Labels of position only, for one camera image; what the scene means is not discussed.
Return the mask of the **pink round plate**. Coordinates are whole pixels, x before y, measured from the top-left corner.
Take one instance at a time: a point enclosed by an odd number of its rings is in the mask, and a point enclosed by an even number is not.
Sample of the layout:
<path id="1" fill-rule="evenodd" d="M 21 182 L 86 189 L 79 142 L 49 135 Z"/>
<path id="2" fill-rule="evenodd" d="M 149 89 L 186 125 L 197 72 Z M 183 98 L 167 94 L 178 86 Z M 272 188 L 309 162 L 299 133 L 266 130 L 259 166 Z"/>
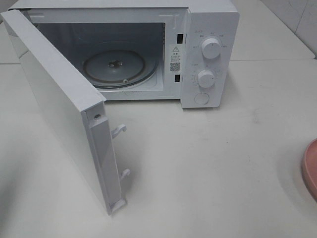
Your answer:
<path id="1" fill-rule="evenodd" d="M 305 149 L 302 159 L 303 181 L 314 200 L 317 200 L 317 140 L 314 139 Z"/>

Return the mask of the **white microwave knob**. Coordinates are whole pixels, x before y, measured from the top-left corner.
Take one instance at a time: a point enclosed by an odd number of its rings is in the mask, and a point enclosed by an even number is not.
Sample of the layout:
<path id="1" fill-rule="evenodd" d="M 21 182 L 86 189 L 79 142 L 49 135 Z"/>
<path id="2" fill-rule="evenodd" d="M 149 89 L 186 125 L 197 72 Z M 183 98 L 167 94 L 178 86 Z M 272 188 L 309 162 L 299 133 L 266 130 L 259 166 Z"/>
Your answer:
<path id="1" fill-rule="evenodd" d="M 221 43 L 215 37 L 209 37 L 201 43 L 202 54 L 207 59 L 214 59 L 218 57 L 221 50 Z"/>
<path id="2" fill-rule="evenodd" d="M 203 70 L 197 75 L 198 85 L 202 88 L 210 88 L 215 84 L 215 75 L 210 70 Z"/>

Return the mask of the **white round door button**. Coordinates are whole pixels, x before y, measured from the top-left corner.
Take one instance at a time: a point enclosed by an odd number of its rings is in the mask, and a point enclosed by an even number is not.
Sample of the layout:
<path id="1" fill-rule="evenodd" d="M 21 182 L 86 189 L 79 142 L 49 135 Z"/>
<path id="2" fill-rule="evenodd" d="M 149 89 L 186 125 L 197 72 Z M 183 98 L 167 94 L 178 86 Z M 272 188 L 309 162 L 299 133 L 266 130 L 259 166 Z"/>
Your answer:
<path id="1" fill-rule="evenodd" d="M 200 104 L 200 105 L 205 105 L 209 102 L 209 95 L 207 93 L 198 93 L 195 97 L 195 103 Z"/>

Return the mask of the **white microwave oven body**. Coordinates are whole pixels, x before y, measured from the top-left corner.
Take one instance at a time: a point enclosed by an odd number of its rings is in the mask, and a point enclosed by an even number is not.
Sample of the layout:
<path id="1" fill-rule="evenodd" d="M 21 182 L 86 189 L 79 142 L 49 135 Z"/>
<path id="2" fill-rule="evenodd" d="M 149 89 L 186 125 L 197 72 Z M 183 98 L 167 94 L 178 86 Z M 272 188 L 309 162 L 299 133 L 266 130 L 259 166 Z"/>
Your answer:
<path id="1" fill-rule="evenodd" d="M 106 101 L 179 100 L 183 108 L 220 105 L 239 13 L 229 0 L 19 0 L 18 10 L 87 79 L 84 62 L 109 50 L 132 50 L 158 60 L 147 80 L 124 88 L 95 87 Z M 218 57 L 203 56 L 201 43 L 215 37 Z M 210 70 L 215 84 L 198 85 Z M 198 93 L 210 97 L 195 103 Z"/>

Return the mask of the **glass microwave turntable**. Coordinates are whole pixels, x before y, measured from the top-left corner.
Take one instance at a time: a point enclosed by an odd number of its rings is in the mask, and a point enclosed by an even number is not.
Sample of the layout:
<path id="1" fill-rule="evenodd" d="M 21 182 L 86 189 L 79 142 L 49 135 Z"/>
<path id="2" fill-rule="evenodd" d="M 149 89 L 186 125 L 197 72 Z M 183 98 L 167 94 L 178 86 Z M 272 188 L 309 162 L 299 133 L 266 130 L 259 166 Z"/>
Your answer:
<path id="1" fill-rule="evenodd" d="M 117 89 L 147 80 L 158 60 L 132 50 L 109 50 L 88 58 L 83 64 L 87 79 L 97 88 Z"/>

